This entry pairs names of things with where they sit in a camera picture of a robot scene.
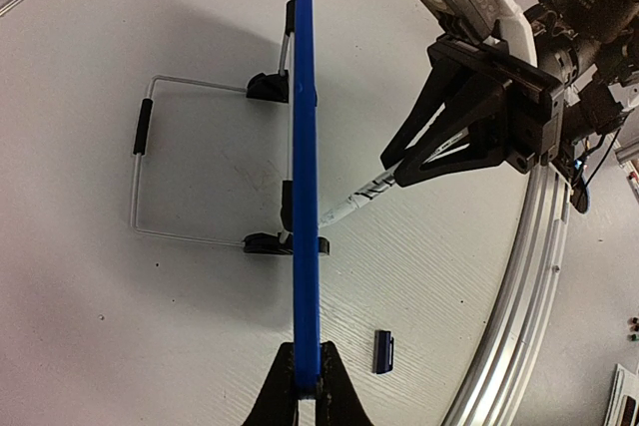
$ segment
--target blue cable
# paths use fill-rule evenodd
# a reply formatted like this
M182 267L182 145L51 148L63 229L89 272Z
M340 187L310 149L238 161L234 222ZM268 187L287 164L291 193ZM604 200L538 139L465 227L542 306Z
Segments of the blue cable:
M313 0L296 0L293 119L293 306L296 387L314 397L320 378L318 97Z

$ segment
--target small blue object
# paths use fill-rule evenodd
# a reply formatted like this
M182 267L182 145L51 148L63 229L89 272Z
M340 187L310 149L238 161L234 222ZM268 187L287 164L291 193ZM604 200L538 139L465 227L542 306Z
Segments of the small blue object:
M372 372L383 374L392 371L392 361L395 350L395 338L390 331L379 329L375 332L375 349L372 361Z
M320 378L318 133L313 0L296 0L293 119L293 303L296 388L315 397Z

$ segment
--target gray floor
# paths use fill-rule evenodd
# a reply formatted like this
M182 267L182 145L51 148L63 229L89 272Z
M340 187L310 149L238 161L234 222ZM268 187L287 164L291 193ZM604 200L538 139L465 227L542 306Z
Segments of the gray floor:
M637 367L627 321L639 313L639 205L612 158L593 181L591 212L571 216L550 324L516 426L601 425L615 364Z

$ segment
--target floor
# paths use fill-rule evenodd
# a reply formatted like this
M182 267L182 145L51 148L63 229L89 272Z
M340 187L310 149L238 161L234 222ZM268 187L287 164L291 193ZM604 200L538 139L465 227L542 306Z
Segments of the floor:
M601 425L615 364L639 365L628 340L628 319L639 314L639 204L613 155L591 193L591 212L570 219L550 323L515 426Z
M292 338L291 262L134 235L131 148L153 75L243 85L273 69L286 1L28 0L0 21L8 424L246 417ZM324 209L379 172L440 31L417 0L316 8ZM229 235L275 227L282 110L244 105L259 119L240 125L210 93L162 95L144 221ZM525 185L507 166L440 179L323 233L332 255L321 261L322 337L337 344L375 424L441 421L490 314ZM396 339L395 369L382 377L370 373L377 328Z

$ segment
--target white table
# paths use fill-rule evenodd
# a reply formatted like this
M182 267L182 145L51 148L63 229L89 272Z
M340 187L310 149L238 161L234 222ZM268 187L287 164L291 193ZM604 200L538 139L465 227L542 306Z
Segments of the white table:
M278 346L292 338L291 260L133 234L131 148L153 75L244 85L272 71L286 1L28 0L0 19L3 424L246 417ZM328 207L380 171L440 30L417 0L316 0L316 32ZM201 112L183 132L232 132L215 110ZM281 125L279 140L233 165L245 169L239 188L252 186L270 212L286 125L265 122ZM187 150L205 131L173 139ZM246 146L241 133L229 151ZM176 179L193 186L187 207L205 212L178 224L206 229L220 205L237 206L252 232L246 208L208 191L217 154L204 151L200 170L179 165L167 176L171 188ZM375 424L441 421L492 309L525 186L509 166L450 176L397 189L322 232L332 246L321 260L322 337L337 344ZM395 337L385 376L370 373L377 328Z

